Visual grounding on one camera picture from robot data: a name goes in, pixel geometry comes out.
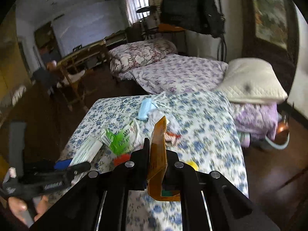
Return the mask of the person left hand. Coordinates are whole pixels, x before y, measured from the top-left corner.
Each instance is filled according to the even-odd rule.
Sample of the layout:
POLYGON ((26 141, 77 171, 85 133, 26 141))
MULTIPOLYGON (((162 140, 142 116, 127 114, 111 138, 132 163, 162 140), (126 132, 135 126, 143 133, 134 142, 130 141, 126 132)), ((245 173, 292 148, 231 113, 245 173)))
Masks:
MULTIPOLYGON (((14 216, 19 219, 22 223, 27 225, 27 221, 24 218, 25 212, 27 212, 28 207, 27 204, 19 198, 16 197, 10 197, 8 198, 8 206, 11 210, 11 212, 14 214, 14 216)), ((36 212, 37 215, 33 218, 33 221, 36 222, 45 212, 50 209, 52 204, 49 202, 49 199, 47 196, 42 196, 40 202, 37 204, 36 212)))

